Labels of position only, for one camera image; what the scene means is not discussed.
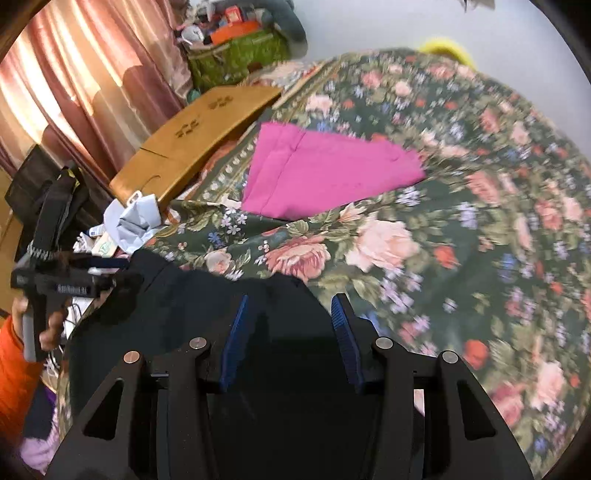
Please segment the hand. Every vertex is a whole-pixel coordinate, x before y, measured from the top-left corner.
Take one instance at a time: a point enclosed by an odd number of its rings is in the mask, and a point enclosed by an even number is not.
[[[12,328],[22,341],[22,315],[27,311],[28,300],[26,297],[14,299],[12,302]],[[49,352],[60,342],[61,333],[64,330],[65,312],[54,312],[49,317],[48,328],[39,334],[39,342],[42,350]]]

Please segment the green basket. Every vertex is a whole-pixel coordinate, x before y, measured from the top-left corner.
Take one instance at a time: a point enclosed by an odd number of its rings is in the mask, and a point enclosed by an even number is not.
[[[218,85],[236,85],[250,74],[249,66],[288,60],[286,40],[275,30],[259,30],[233,38],[202,53],[191,52],[193,84],[202,93]]]

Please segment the pink curtain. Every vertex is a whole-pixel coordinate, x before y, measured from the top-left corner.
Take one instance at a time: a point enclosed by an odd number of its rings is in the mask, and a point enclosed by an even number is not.
[[[34,144],[103,187],[185,105],[167,0],[52,0],[0,64],[0,165]]]

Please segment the folded pink towel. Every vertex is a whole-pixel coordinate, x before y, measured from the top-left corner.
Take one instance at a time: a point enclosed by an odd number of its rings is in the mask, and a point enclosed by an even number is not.
[[[263,123],[242,210],[298,220],[424,178],[418,154],[388,141]]]

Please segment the floral bedspread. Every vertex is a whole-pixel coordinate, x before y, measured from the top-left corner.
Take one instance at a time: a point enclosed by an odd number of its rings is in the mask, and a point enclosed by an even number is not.
[[[328,309],[346,291],[409,350],[458,352],[541,478],[590,400],[586,159],[519,93],[405,48],[325,62],[273,118],[414,148],[427,180],[292,223],[250,215],[252,131],[148,248],[231,279],[298,276]]]

